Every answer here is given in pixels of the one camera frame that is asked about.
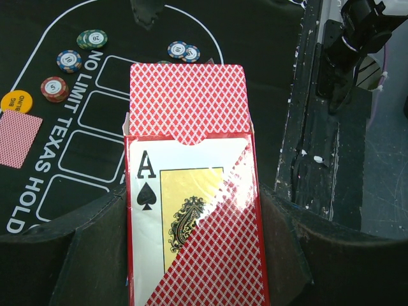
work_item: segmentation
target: yellow big blind button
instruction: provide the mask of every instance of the yellow big blind button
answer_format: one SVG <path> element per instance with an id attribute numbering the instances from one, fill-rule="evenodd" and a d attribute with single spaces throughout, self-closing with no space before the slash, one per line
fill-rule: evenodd
<path id="1" fill-rule="evenodd" d="M 0 107 L 3 111 L 28 113 L 33 107 L 33 98 L 26 91 L 11 91 L 1 99 Z"/>

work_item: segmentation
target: paisley design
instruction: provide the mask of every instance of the paisley design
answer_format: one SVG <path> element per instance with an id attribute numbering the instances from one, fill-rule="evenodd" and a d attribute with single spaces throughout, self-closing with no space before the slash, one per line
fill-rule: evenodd
<path id="1" fill-rule="evenodd" d="M 185 199 L 181 209 L 174 214 L 175 221 L 171 224 L 169 234 L 171 239 L 171 252 L 176 253 L 183 247 L 191 232 L 196 227 L 196 220 L 203 213 L 205 202 L 203 198 L 192 196 Z"/>

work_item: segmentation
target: red poker chip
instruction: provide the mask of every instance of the red poker chip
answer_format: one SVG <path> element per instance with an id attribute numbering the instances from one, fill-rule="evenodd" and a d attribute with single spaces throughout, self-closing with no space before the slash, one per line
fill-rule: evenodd
<path id="1" fill-rule="evenodd" d="M 69 94 L 68 85 L 59 76 L 51 76 L 41 84 L 41 93 L 49 102 L 64 101 Z"/>

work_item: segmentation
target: poker table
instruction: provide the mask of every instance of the poker table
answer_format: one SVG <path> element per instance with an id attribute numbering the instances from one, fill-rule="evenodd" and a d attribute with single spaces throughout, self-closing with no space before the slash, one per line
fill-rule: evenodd
<path id="1" fill-rule="evenodd" d="M 135 62 L 183 64 L 167 53 L 173 41 L 197 46 L 198 64 L 244 67 L 259 179 L 273 186 L 303 12 L 289 1 L 169 0 L 146 30 L 128 0 L 2 1 L 0 95 L 27 91 L 34 101 L 28 114 L 43 122 L 21 169 L 0 165 L 0 235 L 54 220 L 124 183 L 129 69 Z M 82 50 L 76 38 L 87 29 L 104 30 L 108 43 Z M 79 52 L 80 71 L 59 69 L 63 50 Z M 71 90 L 62 103 L 40 91 L 54 76 Z"/>

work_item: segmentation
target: spade symbol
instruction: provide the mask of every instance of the spade symbol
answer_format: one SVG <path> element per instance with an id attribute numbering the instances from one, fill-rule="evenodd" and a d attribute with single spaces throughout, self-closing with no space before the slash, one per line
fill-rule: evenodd
<path id="1" fill-rule="evenodd" d="M 155 204 L 156 200 L 156 195 L 154 194 L 153 190 L 150 188 L 148 183 L 145 183 L 142 187 L 142 190 L 140 190 L 139 192 L 137 199 L 138 204 L 145 205 L 143 207 L 143 210 L 152 210 L 149 205 Z"/>

